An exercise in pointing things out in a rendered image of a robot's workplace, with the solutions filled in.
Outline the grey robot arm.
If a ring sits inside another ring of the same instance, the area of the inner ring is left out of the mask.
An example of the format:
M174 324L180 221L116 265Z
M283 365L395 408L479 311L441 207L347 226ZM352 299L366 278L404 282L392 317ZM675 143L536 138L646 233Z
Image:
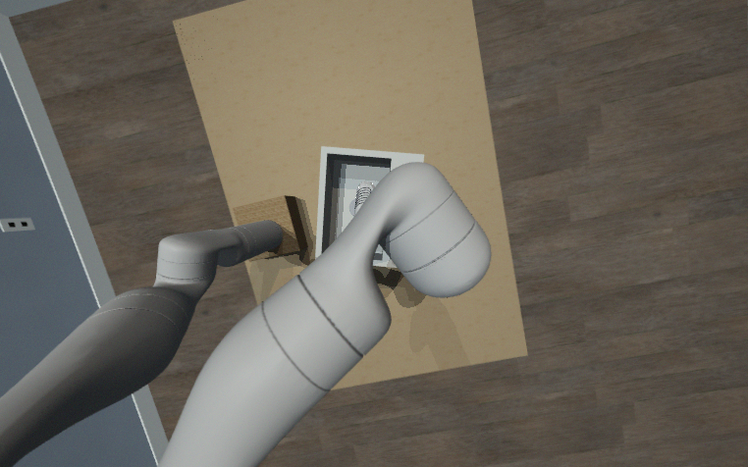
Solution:
M157 378L217 265L235 266L282 240L270 220L163 238L154 286L109 300L0 397L0 467ZM436 167L394 168L336 240L217 345L157 467L259 466L389 330L373 272L378 244L415 289L440 298L474 288L492 254Z

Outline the grey square sink basin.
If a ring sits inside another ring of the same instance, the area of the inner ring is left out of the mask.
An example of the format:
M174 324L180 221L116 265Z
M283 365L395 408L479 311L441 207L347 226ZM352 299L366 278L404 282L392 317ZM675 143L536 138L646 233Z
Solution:
M321 146L315 259L354 217L359 184L376 186L391 170L412 162L424 162L424 154ZM380 244L373 266L397 268Z

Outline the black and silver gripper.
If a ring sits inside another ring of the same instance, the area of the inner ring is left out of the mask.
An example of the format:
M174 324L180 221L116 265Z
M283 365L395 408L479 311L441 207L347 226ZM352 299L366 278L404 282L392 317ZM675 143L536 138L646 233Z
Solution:
M375 185L372 182L361 182L357 188L355 198L354 216L369 196Z

